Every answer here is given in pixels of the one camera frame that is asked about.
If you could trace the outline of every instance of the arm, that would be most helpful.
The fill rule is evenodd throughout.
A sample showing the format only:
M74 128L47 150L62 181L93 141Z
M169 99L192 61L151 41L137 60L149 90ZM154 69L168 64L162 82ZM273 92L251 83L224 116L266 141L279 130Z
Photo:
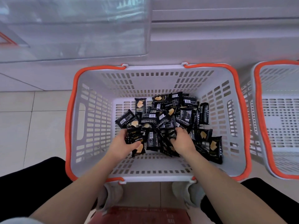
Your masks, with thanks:
M50 198L30 217L45 224L82 224L111 170L141 142L125 143L126 130L112 141L107 154L87 173Z
M171 140L174 149L192 167L223 223L286 223L253 192L200 155L186 130L176 128L176 131L176 140Z

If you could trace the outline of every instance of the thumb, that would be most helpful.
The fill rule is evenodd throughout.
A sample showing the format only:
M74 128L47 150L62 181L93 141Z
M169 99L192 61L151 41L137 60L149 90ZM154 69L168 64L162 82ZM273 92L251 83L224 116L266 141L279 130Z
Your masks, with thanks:
M174 145L174 143L176 142L176 140L174 138L171 138L170 142L172 143L172 145Z
M130 148L130 151L133 151L134 149L137 149L141 144L141 141L134 142L133 144L128 145Z

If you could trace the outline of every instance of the person's left hand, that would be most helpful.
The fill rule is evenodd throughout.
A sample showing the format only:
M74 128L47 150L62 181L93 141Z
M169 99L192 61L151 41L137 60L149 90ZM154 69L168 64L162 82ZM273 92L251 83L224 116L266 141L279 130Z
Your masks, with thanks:
M117 162L122 161L131 151L137 149L141 144L137 141L133 144L126 144L125 137L127 135L127 129L122 129L119 134L112 140L112 143L106 153L107 156L112 157Z

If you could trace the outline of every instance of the transparent plastic panel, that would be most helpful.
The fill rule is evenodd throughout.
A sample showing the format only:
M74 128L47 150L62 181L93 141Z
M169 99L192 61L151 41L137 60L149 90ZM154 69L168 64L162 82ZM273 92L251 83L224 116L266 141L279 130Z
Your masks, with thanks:
M152 0L0 0L0 61L143 56Z

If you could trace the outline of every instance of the white sleeve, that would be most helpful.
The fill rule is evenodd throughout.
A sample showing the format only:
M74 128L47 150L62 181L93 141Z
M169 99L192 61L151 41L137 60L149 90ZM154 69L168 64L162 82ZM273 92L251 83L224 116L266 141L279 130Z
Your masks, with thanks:
M7 219L3 222L0 222L0 224L43 224L43 223L31 218L13 218L13 219Z

